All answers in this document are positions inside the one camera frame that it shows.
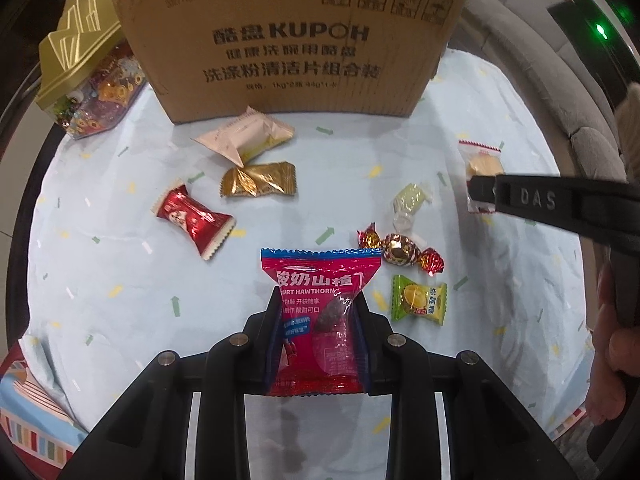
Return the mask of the person's right hand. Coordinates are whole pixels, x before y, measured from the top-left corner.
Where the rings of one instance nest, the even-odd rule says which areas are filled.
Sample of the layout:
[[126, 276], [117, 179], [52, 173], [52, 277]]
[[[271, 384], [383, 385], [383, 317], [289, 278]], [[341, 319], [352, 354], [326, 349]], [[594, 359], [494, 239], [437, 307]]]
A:
[[639, 329], [620, 325], [615, 310], [615, 280], [607, 263], [598, 281], [600, 308], [592, 332], [594, 354], [586, 410], [594, 426], [616, 419], [625, 407], [620, 373], [639, 376]]

